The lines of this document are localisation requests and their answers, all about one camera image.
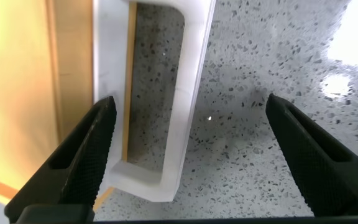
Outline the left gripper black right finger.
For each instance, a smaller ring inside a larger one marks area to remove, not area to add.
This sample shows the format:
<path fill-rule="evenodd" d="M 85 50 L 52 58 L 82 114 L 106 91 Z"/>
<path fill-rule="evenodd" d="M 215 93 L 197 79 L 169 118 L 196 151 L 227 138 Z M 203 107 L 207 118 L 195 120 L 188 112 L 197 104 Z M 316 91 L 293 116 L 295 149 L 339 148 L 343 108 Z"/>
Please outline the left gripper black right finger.
<path fill-rule="evenodd" d="M 286 99 L 271 94 L 265 112 L 314 215 L 358 215 L 358 156 Z"/>

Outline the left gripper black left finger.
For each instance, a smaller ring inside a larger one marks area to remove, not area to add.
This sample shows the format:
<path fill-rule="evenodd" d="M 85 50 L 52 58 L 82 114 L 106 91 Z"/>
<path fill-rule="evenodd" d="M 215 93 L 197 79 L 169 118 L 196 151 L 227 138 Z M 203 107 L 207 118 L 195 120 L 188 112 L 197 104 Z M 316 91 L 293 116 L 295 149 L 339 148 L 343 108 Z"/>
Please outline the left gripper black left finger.
<path fill-rule="evenodd" d="M 10 223 L 91 223 L 116 123 L 99 100 L 5 206 Z"/>

